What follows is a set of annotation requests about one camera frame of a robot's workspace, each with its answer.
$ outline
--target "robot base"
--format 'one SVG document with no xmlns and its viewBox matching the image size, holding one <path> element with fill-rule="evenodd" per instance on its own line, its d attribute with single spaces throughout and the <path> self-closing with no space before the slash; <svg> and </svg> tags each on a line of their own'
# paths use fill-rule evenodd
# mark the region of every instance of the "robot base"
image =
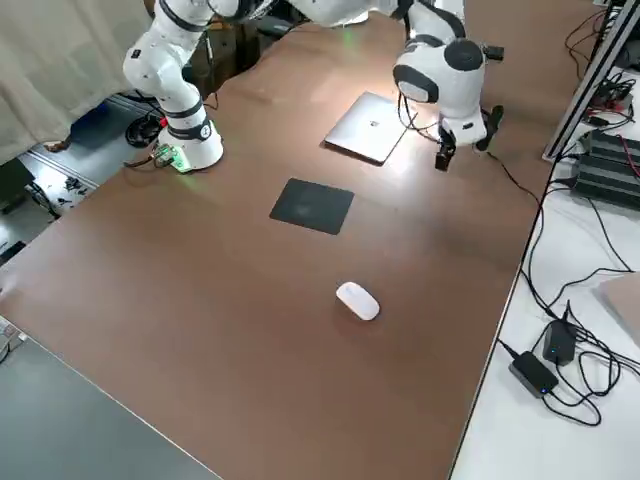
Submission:
<svg viewBox="0 0 640 480">
<path fill-rule="evenodd" d="M 202 170 L 218 163 L 224 153 L 222 137 L 211 125 L 211 136 L 206 140 L 181 140 L 169 133 L 165 127 L 158 135 L 158 145 L 170 145 L 182 151 L 183 164 L 176 165 L 180 173 Z"/>
</svg>

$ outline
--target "white table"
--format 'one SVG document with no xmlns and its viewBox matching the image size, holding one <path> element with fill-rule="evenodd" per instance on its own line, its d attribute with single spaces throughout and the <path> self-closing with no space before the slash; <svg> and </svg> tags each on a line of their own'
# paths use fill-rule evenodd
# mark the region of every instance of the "white table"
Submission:
<svg viewBox="0 0 640 480">
<path fill-rule="evenodd" d="M 635 106 L 640 112 L 640 104 Z M 579 129 L 576 136 L 584 131 Z M 638 125 L 627 125 L 619 132 L 627 138 L 640 139 Z M 503 160 L 508 166 L 508 159 Z M 569 168 L 558 166 L 555 176 L 570 176 Z M 524 195 L 513 188 L 514 195 Z M 631 268 L 640 269 L 640 212 L 602 202 L 596 205 L 613 245 Z M 583 278 L 596 268 L 623 268 L 607 246 L 596 215 L 586 201 L 568 192 L 557 192 L 548 197 L 544 209 L 545 228 L 533 260 L 533 281 L 547 302 L 564 283 Z M 570 299 L 577 317 L 598 338 L 612 350 L 640 360 L 640 347 L 597 296 L 598 285 L 613 277 L 598 275 L 567 289 L 554 310 L 561 314 Z M 518 277 L 500 338 L 519 352 L 529 350 L 546 322 L 548 318 L 534 302 L 524 278 Z M 588 428 L 549 412 L 508 371 L 511 360 L 498 345 L 490 358 L 453 480 L 635 480 L 640 476 L 640 378 L 623 371 L 613 392 L 595 400 L 602 424 Z M 597 379 L 597 386 L 604 387 L 607 369 L 591 361 L 588 365 L 589 379 Z M 573 385 L 582 385 L 577 362 L 564 367 L 563 372 Z M 567 401 L 574 398 L 562 382 L 558 395 Z M 557 405 L 553 399 L 549 402 Z M 568 412 L 585 420 L 594 419 L 584 406 Z"/>
</svg>

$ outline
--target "metal frame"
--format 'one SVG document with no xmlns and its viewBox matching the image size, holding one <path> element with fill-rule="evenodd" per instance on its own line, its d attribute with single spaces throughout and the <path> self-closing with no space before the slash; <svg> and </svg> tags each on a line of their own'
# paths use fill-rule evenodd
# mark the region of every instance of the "metal frame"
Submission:
<svg viewBox="0 0 640 480">
<path fill-rule="evenodd" d="M 545 160 L 553 162 L 564 152 L 596 89 L 609 74 L 620 50 L 624 47 L 638 20 L 640 20 L 640 0 L 628 0 L 611 31 L 602 42 L 560 125 L 558 125 L 551 141 L 547 144 L 543 154 Z"/>
</svg>

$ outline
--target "black power adapter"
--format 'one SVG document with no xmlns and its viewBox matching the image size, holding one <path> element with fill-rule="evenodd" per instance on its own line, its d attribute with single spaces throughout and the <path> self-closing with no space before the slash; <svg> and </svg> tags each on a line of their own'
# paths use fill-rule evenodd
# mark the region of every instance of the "black power adapter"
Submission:
<svg viewBox="0 0 640 480">
<path fill-rule="evenodd" d="M 529 390 L 531 395 L 542 398 L 558 385 L 557 377 L 533 353 L 518 354 L 506 343 L 501 340 L 499 342 L 513 358 L 509 371 Z"/>
<path fill-rule="evenodd" d="M 570 323 L 551 322 L 544 337 L 544 359 L 560 366 L 570 364 L 576 356 L 576 335 L 576 329 Z"/>
</svg>

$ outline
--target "mouse pad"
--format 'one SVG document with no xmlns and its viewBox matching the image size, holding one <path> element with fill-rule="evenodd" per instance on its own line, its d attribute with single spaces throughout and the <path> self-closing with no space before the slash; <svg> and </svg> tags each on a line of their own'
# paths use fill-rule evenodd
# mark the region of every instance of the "mouse pad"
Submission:
<svg viewBox="0 0 640 480">
<path fill-rule="evenodd" d="M 353 192 L 290 179 L 271 210 L 270 218 L 337 235 L 347 216 Z"/>
</svg>

